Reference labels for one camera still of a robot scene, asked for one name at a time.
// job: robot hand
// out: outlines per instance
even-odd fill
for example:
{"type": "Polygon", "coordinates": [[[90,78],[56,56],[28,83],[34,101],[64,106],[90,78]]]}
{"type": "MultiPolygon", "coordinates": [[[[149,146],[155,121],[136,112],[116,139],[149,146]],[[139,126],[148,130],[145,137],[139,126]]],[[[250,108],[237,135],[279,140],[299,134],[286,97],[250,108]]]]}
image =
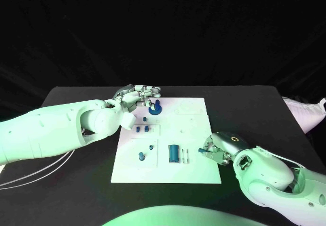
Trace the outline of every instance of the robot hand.
{"type": "Polygon", "coordinates": [[[232,161],[239,188],[250,202],[272,208],[296,225],[324,224],[324,175],[259,146],[250,147],[239,135],[229,132],[213,133],[198,152],[219,165],[227,165],[232,161]],[[288,168],[279,158],[298,168],[288,168]]]}
{"type": "Polygon", "coordinates": [[[131,129],[136,106],[154,109],[148,97],[159,88],[122,87],[112,99],[89,100],[38,108],[0,123],[0,165],[66,153],[112,135],[119,127],[131,129]]]}

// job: table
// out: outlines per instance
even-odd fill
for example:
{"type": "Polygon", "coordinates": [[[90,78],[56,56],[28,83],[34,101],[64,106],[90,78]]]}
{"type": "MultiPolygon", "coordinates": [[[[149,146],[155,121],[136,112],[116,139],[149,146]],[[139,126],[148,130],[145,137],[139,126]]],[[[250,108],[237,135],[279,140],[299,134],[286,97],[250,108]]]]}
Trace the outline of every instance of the table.
{"type": "MultiPolygon", "coordinates": [[[[56,87],[41,106],[109,99],[118,88],[56,87]]],[[[211,132],[237,133],[249,143],[326,174],[322,163],[273,87],[168,86],[161,87],[161,96],[203,97],[211,132]]],[[[50,176],[25,186],[0,191],[1,225],[99,226],[122,214],[158,205],[203,207],[271,226],[294,225],[272,209],[249,202],[240,192],[230,165],[219,166],[220,185],[109,183],[118,134],[119,130],[106,139],[79,148],[50,176]]],[[[9,163],[0,174],[0,181],[7,182],[34,172],[58,157],[9,163]]]]}

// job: black curtain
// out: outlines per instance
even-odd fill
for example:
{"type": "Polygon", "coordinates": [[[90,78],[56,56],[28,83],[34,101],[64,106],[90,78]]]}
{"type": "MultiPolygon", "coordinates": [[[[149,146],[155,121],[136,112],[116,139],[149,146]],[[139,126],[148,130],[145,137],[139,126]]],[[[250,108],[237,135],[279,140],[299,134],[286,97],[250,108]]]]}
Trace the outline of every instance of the black curtain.
{"type": "Polygon", "coordinates": [[[326,96],[322,2],[1,4],[0,120],[54,86],[273,85],[307,101],[326,96]]]}

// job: small blue part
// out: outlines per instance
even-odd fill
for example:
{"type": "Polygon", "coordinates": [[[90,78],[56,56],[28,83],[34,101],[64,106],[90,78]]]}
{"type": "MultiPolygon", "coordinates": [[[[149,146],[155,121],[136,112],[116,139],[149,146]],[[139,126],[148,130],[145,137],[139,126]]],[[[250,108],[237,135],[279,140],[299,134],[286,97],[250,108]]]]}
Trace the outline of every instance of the small blue part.
{"type": "Polygon", "coordinates": [[[178,145],[168,145],[168,162],[178,162],[178,145]]]}
{"type": "Polygon", "coordinates": [[[144,153],[139,152],[139,161],[144,161],[144,153]]]}
{"type": "Polygon", "coordinates": [[[155,102],[154,102],[154,110],[151,110],[151,108],[148,107],[148,112],[152,115],[158,115],[159,114],[161,106],[159,106],[159,101],[158,100],[155,100],[155,102]]]}
{"type": "Polygon", "coordinates": [[[207,152],[207,151],[206,151],[204,149],[201,149],[201,148],[198,148],[197,151],[201,152],[201,153],[203,153],[203,152],[207,152]]]}

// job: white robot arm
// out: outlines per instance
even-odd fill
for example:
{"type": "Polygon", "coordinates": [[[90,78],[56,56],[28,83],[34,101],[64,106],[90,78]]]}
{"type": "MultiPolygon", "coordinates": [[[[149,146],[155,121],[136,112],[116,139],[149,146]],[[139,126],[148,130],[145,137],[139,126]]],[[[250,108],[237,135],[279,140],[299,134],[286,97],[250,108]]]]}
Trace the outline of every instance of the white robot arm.
{"type": "Polygon", "coordinates": [[[1,122],[0,165],[63,154],[112,135],[119,125],[131,129],[132,110],[136,106],[154,110],[148,97],[159,97],[159,90],[126,85],[109,100],[43,107],[1,122]]]}
{"type": "Polygon", "coordinates": [[[272,208],[299,226],[326,225],[324,175],[296,163],[298,168],[289,168],[279,156],[259,146],[250,148],[229,132],[213,133],[198,152],[219,165],[232,161],[239,187],[250,202],[272,208]]]}

